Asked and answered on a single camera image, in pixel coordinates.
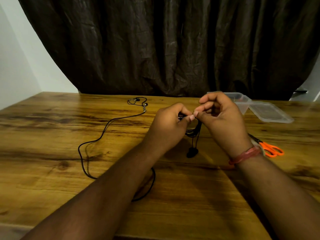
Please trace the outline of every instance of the bracelet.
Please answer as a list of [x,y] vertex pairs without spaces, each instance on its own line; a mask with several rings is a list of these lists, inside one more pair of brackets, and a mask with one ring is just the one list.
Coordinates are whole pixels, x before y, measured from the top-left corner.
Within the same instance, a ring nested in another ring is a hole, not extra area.
[[241,153],[239,156],[236,156],[235,158],[230,159],[229,164],[234,165],[234,164],[239,163],[241,161],[244,161],[250,157],[257,156],[260,153],[261,153],[260,147],[257,145],[254,145],[253,147],[249,148],[245,152]]

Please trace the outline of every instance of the wooden table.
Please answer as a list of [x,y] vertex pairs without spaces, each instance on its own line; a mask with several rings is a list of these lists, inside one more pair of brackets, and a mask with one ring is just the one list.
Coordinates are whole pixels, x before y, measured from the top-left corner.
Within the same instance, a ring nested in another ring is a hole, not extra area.
[[[111,118],[140,113],[141,107],[127,104],[132,97],[42,92],[1,110],[0,223],[35,226],[88,186],[92,180],[82,172],[78,145],[98,138]],[[159,108],[176,102],[190,110],[198,105],[197,98],[147,98],[144,115],[115,121],[99,142],[87,146],[92,175],[102,174],[138,144]],[[248,110],[248,131],[281,147],[285,155],[273,161],[320,200],[320,104],[273,103],[295,121],[264,123]],[[270,239],[241,177],[228,167],[226,155],[204,126],[199,153],[188,159],[190,144],[184,138],[156,163],[151,193],[130,205],[117,235]]]

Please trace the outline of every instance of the plastic container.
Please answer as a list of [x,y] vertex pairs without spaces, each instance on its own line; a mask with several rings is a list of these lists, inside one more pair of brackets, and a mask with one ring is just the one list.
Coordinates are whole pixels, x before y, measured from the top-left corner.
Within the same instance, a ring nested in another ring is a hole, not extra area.
[[272,103],[252,102],[251,111],[264,122],[292,123],[294,119]]
[[236,105],[238,105],[243,115],[249,108],[249,105],[252,103],[252,100],[249,97],[247,97],[246,95],[243,95],[240,92],[224,92],[224,94],[228,96]]

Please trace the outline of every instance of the orange scissor handle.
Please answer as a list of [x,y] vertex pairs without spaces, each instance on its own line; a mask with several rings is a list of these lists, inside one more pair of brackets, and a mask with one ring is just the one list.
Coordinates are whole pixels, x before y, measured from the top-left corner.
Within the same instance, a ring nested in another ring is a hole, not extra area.
[[259,144],[266,151],[266,156],[268,156],[268,157],[282,156],[285,154],[285,152],[282,149],[280,149],[279,147],[277,147],[275,145],[270,145],[265,142],[261,142]]

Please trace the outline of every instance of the hand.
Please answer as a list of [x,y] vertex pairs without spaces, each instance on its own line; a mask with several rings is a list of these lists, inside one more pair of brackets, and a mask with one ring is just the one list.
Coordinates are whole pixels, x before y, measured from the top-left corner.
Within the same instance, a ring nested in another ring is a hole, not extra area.
[[252,147],[238,106],[223,92],[204,95],[194,116],[210,131],[216,143],[234,158]]
[[[187,115],[181,121],[178,119],[179,112]],[[194,119],[194,115],[182,103],[159,109],[142,141],[143,146],[161,157],[181,141],[188,124]]]

